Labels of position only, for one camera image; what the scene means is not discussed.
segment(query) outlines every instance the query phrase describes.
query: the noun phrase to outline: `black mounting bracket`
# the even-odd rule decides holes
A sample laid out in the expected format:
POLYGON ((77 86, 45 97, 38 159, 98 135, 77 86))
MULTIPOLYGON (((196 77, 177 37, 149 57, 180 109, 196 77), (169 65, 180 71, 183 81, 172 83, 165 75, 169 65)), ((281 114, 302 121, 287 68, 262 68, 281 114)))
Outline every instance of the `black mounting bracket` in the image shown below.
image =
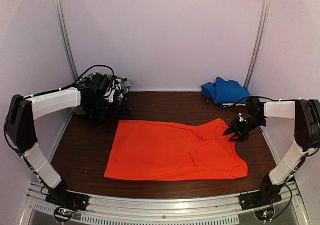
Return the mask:
POLYGON ((69 210, 76 210, 76 211, 86 211, 89 197, 84 194, 75 193, 75 192, 67 192, 67 197, 69 200, 68 204, 64 204, 56 199, 51 193, 45 198, 45 201, 50 204, 54 204, 57 206, 66 207, 69 210))
MULTIPOLYGON (((240 200, 240 205, 243 211, 250 209, 257 209, 264 206, 269 206, 271 204, 270 201, 259 201, 260 191, 246 193, 240 195, 238 198, 240 200)), ((281 202, 282 197, 280 194, 275 194, 273 196, 273 203, 281 202)))

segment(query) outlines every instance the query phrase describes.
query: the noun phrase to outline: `white wall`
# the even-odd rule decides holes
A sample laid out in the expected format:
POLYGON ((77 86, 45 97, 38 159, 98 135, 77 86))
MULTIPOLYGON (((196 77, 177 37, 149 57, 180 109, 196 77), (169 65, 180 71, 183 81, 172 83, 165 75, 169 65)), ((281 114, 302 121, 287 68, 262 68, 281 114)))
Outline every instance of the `white wall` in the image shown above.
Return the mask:
MULTIPOLYGON (((272 0, 252 95, 320 100, 320 0, 272 0)), ((282 158, 293 141, 294 122, 273 119, 267 131, 282 158)), ((320 154, 296 175, 311 223, 320 220, 320 154)))
MULTIPOLYGON (((29 95, 72 82, 54 0, 0 0, 0 121, 13 95, 29 95)), ((36 122, 40 146, 48 156, 66 121, 66 111, 36 122)), ((31 172, 0 133, 0 224, 14 225, 27 194, 31 172)))
POLYGON ((135 91, 244 84, 262 0, 62 0, 79 73, 112 66, 135 91))

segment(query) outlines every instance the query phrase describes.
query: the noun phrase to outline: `metal frame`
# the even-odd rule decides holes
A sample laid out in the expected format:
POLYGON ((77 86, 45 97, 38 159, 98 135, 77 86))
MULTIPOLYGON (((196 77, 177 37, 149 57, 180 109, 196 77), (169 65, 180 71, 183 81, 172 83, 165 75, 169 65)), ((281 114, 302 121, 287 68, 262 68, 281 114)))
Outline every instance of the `metal frame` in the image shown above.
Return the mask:
POLYGON ((66 54, 66 58, 68 60, 69 66, 70 66, 70 71, 73 77, 73 80, 76 81, 78 79, 78 72, 76 69, 74 57, 72 55, 71 51, 71 46, 69 42, 69 37, 68 37, 68 32, 67 32, 67 26, 66 26, 66 21, 65 21, 65 16, 64 16, 64 10, 62 6, 62 0, 54 0, 55 2, 55 7, 56 7, 56 12, 58 14, 58 21, 60 25, 60 31, 61 31, 61 36, 62 36, 62 41, 63 41, 63 46, 66 54))
MULTIPOLYGON (((19 225, 28 225, 33 211, 52 215, 56 206, 46 203, 46 196, 41 194, 42 186, 36 182, 31 184, 19 225)), ((297 184, 291 182, 289 187, 293 192, 292 202, 299 224, 310 225, 297 184)), ((242 211, 238 196, 239 194, 191 199, 127 199, 89 195, 87 210, 77 212, 72 220, 88 225, 205 225, 211 222, 215 224, 214 221, 229 221, 225 224, 236 225, 239 224, 239 215, 253 212, 253 209, 242 211)), ((290 199, 286 188, 282 189, 281 196, 280 203, 286 204, 290 199)))
POLYGON ((257 32, 255 44, 254 44, 250 67, 249 67, 249 70, 248 70, 248 73, 247 73, 247 76, 245 79, 245 83, 243 86, 245 89, 248 89, 250 82, 252 80, 253 74, 254 74, 254 70, 256 68, 261 45, 263 42, 263 37, 264 37, 266 26, 267 26, 270 6, 271 6, 271 0, 263 0, 260 23, 259 23, 259 27, 258 27, 258 32, 257 32))

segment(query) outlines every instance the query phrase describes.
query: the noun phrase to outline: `wire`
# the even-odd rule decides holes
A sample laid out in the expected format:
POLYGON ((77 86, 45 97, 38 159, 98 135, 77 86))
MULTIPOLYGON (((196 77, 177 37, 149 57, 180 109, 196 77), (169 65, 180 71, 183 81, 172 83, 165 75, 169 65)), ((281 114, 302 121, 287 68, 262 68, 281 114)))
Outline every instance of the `wire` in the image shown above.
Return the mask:
POLYGON ((289 190, 289 192, 290 192, 290 200, 289 200, 289 202, 288 202, 288 204, 285 206, 285 208, 282 210, 282 212, 280 212, 277 216, 275 216, 275 217, 273 217, 272 218, 272 221, 273 220, 275 220, 275 219, 277 219, 277 218, 279 218, 287 209, 288 209, 288 207, 290 206, 290 204, 291 204, 291 202, 292 202, 292 198, 293 198, 293 193, 292 193, 292 190, 290 189, 290 187, 287 185, 287 184, 285 184, 285 186, 286 186, 286 188, 289 190))
POLYGON ((93 68, 107 68, 107 69, 111 70, 113 76, 115 75, 115 71, 111 67, 109 67, 107 65, 100 65, 100 64, 93 65, 93 66, 89 67, 87 70, 85 70, 72 85, 74 85, 77 82, 79 82, 82 79, 82 77, 93 68))
POLYGON ((47 193, 47 194, 44 194, 44 193, 43 193, 45 187, 46 187, 46 185, 44 185, 44 186, 41 188, 40 193, 41 193, 42 195, 48 196, 49 193, 47 193))
POLYGON ((48 189, 48 192, 61 204, 66 205, 66 203, 64 201, 61 201, 59 198, 57 198, 57 196, 51 191, 51 187, 49 187, 48 185, 46 185, 46 188, 48 189))
POLYGON ((320 146, 318 146, 318 148, 316 149, 316 151, 314 153, 307 155, 307 158, 310 158, 310 157, 316 155, 317 152, 319 152, 319 150, 320 150, 320 146))
POLYGON ((248 196, 249 196, 250 198, 254 199, 260 206, 263 206, 263 205, 259 202, 259 200, 258 200, 256 197, 251 196, 251 194, 250 194, 248 191, 243 190, 242 192, 240 192, 240 196, 242 196, 242 193, 248 194, 248 196))
POLYGON ((224 105, 222 107, 222 109, 231 109, 231 108, 234 108, 235 106, 237 106, 239 103, 241 103, 243 100, 246 100, 246 99, 249 99, 249 98, 252 98, 252 99, 265 99, 265 100, 269 100, 271 102, 293 102, 295 100, 274 100, 274 99, 271 99, 271 98, 268 98, 268 97, 264 97, 264 96, 246 96, 242 99, 240 99, 239 101, 237 101, 235 104, 232 104, 231 106, 228 106, 228 105, 224 105))
POLYGON ((63 90, 67 90, 69 88, 71 88, 74 85, 74 83, 72 83, 71 85, 62 87, 62 88, 58 88, 58 89, 54 89, 54 90, 50 90, 50 91, 43 91, 43 92, 39 92, 33 95, 33 97, 39 97, 39 96, 43 96, 43 95, 47 95, 47 94, 53 94, 53 93, 57 93, 63 90))

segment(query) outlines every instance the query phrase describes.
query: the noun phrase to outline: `red cloth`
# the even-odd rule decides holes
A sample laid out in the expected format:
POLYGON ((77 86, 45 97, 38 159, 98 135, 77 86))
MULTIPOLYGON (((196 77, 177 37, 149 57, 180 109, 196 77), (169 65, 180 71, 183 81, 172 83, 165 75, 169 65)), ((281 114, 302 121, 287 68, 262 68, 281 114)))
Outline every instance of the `red cloth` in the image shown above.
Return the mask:
POLYGON ((120 121, 104 173, 129 181, 226 180, 248 176, 236 143, 217 119, 188 126, 170 122, 120 121))

